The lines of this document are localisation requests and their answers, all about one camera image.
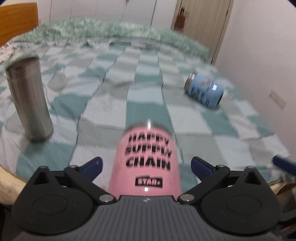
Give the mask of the white wall socket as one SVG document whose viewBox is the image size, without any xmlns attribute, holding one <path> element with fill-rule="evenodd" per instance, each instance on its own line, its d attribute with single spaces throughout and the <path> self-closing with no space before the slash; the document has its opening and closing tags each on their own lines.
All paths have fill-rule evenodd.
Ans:
<svg viewBox="0 0 296 241">
<path fill-rule="evenodd" d="M 287 102 L 274 90 L 270 91 L 269 98 L 272 99 L 281 110 L 283 110 L 285 105 L 287 104 Z"/>
</svg>

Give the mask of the tall stainless steel tumbler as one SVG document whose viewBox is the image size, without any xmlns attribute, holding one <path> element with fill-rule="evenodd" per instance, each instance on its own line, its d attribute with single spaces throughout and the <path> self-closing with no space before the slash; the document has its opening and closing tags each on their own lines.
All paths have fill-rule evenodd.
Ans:
<svg viewBox="0 0 296 241">
<path fill-rule="evenodd" d="M 22 56 L 5 68 L 16 111 L 32 142 L 48 139 L 54 132 L 45 99 L 39 56 Z"/>
</svg>

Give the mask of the brown plush toy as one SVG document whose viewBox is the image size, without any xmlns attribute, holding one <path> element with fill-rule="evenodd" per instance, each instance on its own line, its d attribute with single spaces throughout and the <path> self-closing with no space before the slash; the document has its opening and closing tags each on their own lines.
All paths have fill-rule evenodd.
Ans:
<svg viewBox="0 0 296 241">
<path fill-rule="evenodd" d="M 174 31 L 182 31 L 185 25 L 186 17 L 184 15 L 185 8 L 181 8 L 179 14 L 176 17 L 176 21 L 174 24 Z"/>
</svg>

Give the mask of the checkered green bed blanket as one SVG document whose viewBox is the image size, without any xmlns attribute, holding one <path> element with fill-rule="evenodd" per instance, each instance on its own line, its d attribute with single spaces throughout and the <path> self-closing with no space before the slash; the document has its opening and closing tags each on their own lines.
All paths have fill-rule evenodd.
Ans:
<svg viewBox="0 0 296 241">
<path fill-rule="evenodd" d="M 233 170 L 255 166 L 268 183 L 285 178 L 271 160 L 287 157 L 288 150 L 234 85 L 199 58 L 139 42 L 15 46 L 15 55 L 39 55 L 54 126 L 44 143 L 26 138 L 2 71 L 1 166 L 24 181 L 41 165 L 61 170 L 100 156 L 104 169 L 95 183 L 107 187 L 121 134 L 147 120 L 173 133 L 184 190 L 199 182 L 190 168 L 194 156 Z M 185 93 L 196 72 L 224 87 L 217 108 Z"/>
</svg>

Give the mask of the blue cartoon steel cup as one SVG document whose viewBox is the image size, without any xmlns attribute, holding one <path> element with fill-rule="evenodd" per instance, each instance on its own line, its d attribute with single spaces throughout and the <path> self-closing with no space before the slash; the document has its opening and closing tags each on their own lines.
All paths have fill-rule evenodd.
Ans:
<svg viewBox="0 0 296 241">
<path fill-rule="evenodd" d="M 224 87 L 210 76 L 190 73 L 184 85 L 185 93 L 208 108 L 217 108 L 224 95 Z"/>
</svg>

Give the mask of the beige wooden door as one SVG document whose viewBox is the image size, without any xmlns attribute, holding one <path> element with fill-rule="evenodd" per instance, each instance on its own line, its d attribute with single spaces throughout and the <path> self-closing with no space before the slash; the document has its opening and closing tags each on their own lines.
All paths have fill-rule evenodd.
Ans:
<svg viewBox="0 0 296 241">
<path fill-rule="evenodd" d="M 171 30 L 175 30 L 177 16 L 184 12 L 184 28 L 179 33 L 188 36 L 210 51 L 211 64 L 216 62 L 229 23 L 232 0 L 177 1 Z"/>
</svg>

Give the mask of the orange wooden headboard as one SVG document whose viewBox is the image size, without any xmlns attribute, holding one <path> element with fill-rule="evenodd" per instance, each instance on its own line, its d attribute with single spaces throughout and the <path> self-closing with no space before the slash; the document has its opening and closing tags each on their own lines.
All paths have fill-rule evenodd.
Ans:
<svg viewBox="0 0 296 241">
<path fill-rule="evenodd" d="M 39 25 L 37 3 L 1 6 L 1 47 L 15 36 L 29 32 Z"/>
</svg>

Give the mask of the floral frilled pillow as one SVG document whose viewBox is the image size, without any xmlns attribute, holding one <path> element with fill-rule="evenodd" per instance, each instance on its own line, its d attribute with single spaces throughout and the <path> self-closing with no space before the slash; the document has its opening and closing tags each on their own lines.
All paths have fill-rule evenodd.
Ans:
<svg viewBox="0 0 296 241">
<path fill-rule="evenodd" d="M 6 43 L 0 47 L 0 63 L 3 63 L 14 54 L 16 46 L 11 43 Z"/>
</svg>

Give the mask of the green floral duvet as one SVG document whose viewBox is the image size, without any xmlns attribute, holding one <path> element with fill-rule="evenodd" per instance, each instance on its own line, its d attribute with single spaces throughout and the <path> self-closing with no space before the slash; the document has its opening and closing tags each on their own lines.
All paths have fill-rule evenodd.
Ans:
<svg viewBox="0 0 296 241">
<path fill-rule="evenodd" d="M 83 42 L 89 39 L 143 39 L 162 43 L 190 56 L 211 62 L 210 50 L 179 32 L 128 22 L 108 22 L 97 19 L 73 19 L 43 23 L 33 30 L 19 34 L 13 42 L 55 44 Z"/>
</svg>

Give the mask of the pink steel cup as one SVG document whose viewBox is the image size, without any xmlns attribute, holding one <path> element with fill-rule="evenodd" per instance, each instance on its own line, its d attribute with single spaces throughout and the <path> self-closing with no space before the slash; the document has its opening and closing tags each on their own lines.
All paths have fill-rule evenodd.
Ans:
<svg viewBox="0 0 296 241">
<path fill-rule="evenodd" d="M 108 192 L 128 196 L 172 196 L 182 192 L 178 152 L 173 134 L 164 126 L 136 123 L 118 144 Z"/>
</svg>

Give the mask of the white built-in wardrobe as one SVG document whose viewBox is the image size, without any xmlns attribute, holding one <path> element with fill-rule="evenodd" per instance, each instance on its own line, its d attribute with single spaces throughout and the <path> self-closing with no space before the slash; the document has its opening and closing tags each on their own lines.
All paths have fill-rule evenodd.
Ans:
<svg viewBox="0 0 296 241">
<path fill-rule="evenodd" d="M 70 20 L 94 18 L 113 22 L 131 22 L 141 25 L 170 28 L 176 1 L 101 0 L 101 1 L 36 1 L 39 20 Z"/>
</svg>

